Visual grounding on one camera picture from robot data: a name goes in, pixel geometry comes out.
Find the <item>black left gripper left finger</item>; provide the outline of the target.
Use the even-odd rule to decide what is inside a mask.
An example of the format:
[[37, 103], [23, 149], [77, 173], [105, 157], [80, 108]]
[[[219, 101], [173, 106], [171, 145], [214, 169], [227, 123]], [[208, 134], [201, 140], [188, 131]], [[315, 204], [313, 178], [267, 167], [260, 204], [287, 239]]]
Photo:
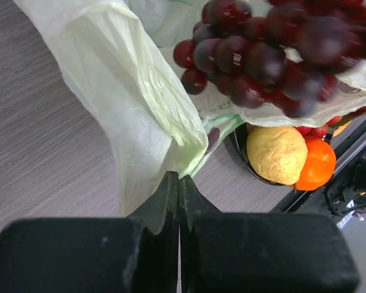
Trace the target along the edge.
[[0, 232], [0, 292], [176, 292], [179, 178], [125, 218], [19, 219]]

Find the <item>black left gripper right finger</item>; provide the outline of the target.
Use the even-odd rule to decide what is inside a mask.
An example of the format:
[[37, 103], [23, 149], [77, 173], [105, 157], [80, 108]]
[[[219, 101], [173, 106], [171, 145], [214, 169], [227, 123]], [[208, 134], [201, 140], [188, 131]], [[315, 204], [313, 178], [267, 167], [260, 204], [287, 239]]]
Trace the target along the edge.
[[355, 292], [360, 276], [327, 217], [221, 212], [179, 182], [183, 292]]

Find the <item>fake yellow lemon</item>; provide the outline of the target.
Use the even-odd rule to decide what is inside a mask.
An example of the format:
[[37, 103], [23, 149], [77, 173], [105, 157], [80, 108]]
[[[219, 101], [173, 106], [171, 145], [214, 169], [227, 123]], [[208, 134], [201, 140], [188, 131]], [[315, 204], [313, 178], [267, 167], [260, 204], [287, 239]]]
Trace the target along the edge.
[[248, 160], [262, 178], [286, 186], [300, 178], [307, 159], [307, 145], [292, 126], [255, 127], [246, 141]]

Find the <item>fake orange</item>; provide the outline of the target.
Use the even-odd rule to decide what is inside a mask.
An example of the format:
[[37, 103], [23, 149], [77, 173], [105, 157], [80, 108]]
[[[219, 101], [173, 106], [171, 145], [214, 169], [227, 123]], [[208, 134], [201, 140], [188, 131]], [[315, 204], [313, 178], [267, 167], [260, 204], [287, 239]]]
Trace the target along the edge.
[[314, 137], [305, 137], [307, 159], [300, 178], [294, 185], [296, 190], [313, 191], [324, 186], [334, 174], [336, 155], [330, 144]]

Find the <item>red yellow fake lychee bunch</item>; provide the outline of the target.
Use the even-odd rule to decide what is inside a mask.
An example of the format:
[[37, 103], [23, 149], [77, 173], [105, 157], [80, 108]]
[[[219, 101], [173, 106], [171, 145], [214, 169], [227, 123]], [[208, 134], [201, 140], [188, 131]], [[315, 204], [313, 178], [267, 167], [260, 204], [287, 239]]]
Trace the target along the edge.
[[330, 128], [334, 130], [333, 136], [339, 135], [356, 117], [366, 114], [366, 106], [344, 116], [332, 117], [326, 124], [318, 128], [299, 126], [296, 129], [305, 136], [315, 136], [324, 139]]

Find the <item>translucent yellow-green plastic bag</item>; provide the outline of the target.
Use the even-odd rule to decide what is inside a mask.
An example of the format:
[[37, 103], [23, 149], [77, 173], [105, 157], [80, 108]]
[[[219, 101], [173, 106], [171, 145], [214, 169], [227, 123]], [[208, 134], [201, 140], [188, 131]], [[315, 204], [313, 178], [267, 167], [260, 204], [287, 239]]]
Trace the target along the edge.
[[167, 171], [196, 175], [217, 146], [244, 123], [321, 126], [366, 106], [366, 61], [340, 80], [357, 88], [291, 119], [264, 104], [233, 105], [209, 85], [186, 94], [173, 47], [191, 36], [203, 1], [34, 1], [17, 6], [50, 49], [62, 77], [100, 124], [120, 177], [120, 213], [146, 201]]

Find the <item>dark fake grape bunch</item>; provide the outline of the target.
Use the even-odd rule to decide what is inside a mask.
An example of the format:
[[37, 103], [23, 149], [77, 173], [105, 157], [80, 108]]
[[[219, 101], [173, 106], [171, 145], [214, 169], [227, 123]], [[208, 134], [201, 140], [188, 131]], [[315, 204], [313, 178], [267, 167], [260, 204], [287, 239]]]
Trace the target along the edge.
[[338, 75], [366, 60], [364, 1], [271, 1], [254, 16], [245, 1], [209, 1], [193, 35], [173, 50], [190, 95], [208, 83], [238, 107], [272, 103], [304, 117], [338, 91]]

